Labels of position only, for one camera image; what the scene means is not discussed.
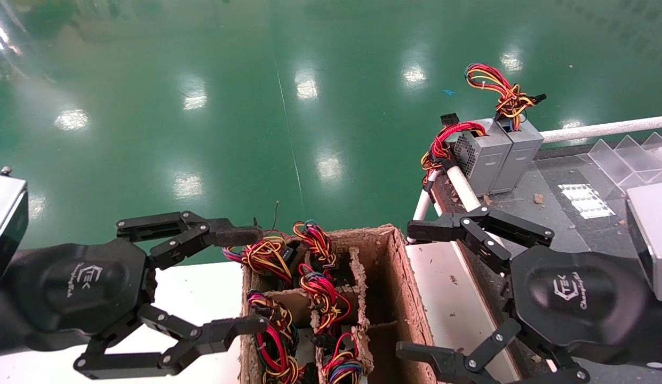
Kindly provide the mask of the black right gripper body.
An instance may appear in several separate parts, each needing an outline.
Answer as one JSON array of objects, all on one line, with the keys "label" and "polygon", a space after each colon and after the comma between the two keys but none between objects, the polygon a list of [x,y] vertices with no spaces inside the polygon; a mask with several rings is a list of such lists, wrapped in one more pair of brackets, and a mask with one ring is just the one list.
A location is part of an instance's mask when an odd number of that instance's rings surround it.
[{"label": "black right gripper body", "polygon": [[628,353],[652,299],[638,261],[533,246],[509,263],[514,316],[533,343],[592,362]]}]

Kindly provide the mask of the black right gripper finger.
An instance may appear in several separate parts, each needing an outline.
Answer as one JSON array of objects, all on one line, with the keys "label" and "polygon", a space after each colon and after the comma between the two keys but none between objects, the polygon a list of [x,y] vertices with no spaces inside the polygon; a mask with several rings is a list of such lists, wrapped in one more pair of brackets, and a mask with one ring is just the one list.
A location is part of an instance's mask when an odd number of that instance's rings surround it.
[{"label": "black right gripper finger", "polygon": [[493,236],[532,248],[550,246],[554,232],[521,217],[480,206],[465,213],[445,212],[435,221],[411,220],[407,236],[417,241],[460,241],[493,272],[508,273],[512,255]]},{"label": "black right gripper finger", "polygon": [[[452,348],[431,347],[413,342],[398,342],[396,356],[407,361],[430,365],[440,382],[497,383],[487,371],[487,365],[516,339],[525,338],[522,325],[509,319],[491,336],[474,349],[469,356]],[[589,383],[590,375],[563,351],[550,354],[555,372],[544,373],[521,380],[521,383]]]}]

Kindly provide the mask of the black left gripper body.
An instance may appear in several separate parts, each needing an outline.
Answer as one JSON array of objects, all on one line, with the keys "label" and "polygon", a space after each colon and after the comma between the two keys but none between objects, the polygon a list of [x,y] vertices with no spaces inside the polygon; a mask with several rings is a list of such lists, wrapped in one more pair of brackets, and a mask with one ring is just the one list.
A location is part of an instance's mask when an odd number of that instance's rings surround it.
[{"label": "black left gripper body", "polygon": [[113,347],[141,325],[156,287],[146,253],[124,239],[19,250],[3,277],[3,346]]}]

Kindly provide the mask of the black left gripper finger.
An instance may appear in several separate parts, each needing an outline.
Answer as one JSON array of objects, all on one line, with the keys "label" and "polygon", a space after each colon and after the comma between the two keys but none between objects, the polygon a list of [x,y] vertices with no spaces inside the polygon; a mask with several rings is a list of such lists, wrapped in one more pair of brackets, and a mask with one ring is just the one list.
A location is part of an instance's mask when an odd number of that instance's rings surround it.
[{"label": "black left gripper finger", "polygon": [[150,249],[150,265],[166,270],[209,246],[245,246],[263,239],[257,225],[234,226],[229,219],[205,219],[191,211],[123,219],[117,237],[132,243],[163,239]]},{"label": "black left gripper finger", "polygon": [[[107,348],[142,325],[174,339],[175,345],[165,352],[106,353]],[[263,333],[268,327],[269,321],[260,315],[225,318],[197,326],[143,304],[108,330],[92,336],[73,368],[91,380],[176,376],[204,355],[228,351],[239,335]]]}]

